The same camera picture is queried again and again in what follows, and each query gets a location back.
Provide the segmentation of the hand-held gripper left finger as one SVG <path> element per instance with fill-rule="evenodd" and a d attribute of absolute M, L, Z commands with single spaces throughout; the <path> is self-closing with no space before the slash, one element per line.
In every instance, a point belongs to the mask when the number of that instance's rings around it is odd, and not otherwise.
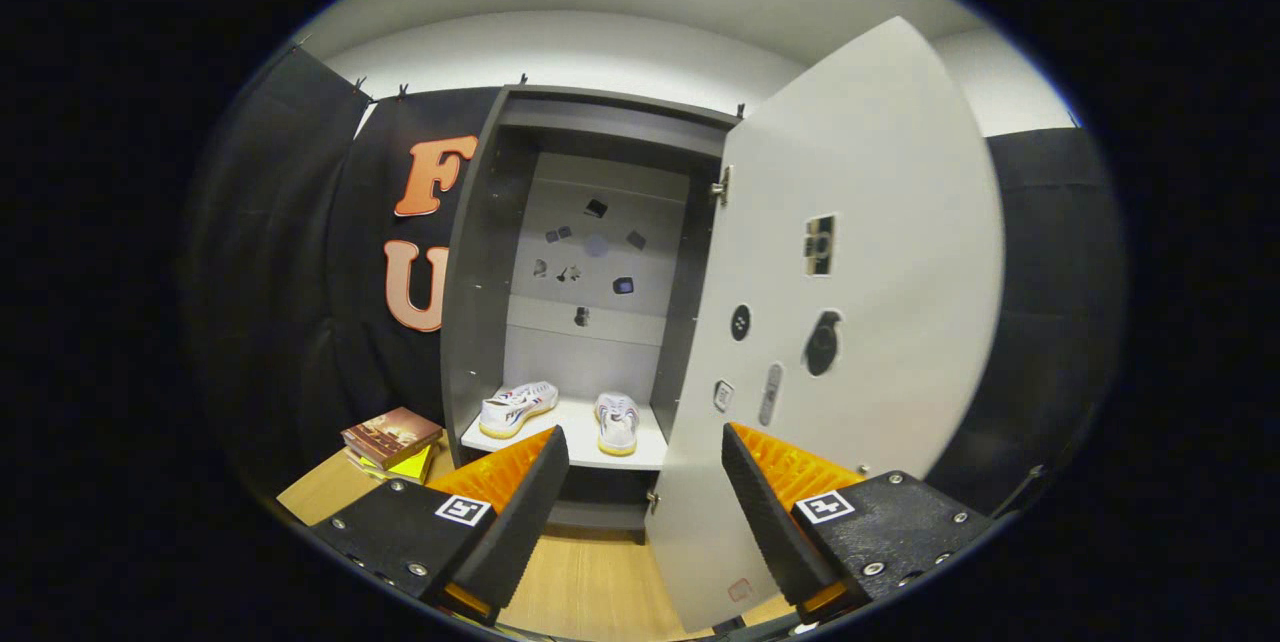
<path fill-rule="evenodd" d="M 554 425 L 431 483 L 380 483 L 310 529 L 392 590 L 492 627 L 568 469 L 567 440 Z"/>

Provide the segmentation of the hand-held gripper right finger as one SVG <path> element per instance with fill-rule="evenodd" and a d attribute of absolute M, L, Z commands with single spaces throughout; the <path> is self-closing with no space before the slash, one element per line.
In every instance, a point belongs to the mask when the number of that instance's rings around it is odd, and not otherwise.
<path fill-rule="evenodd" d="M 721 463 L 768 572 L 804 623 L 919 586 L 997 523 L 913 474 L 859 474 L 728 422 Z"/>

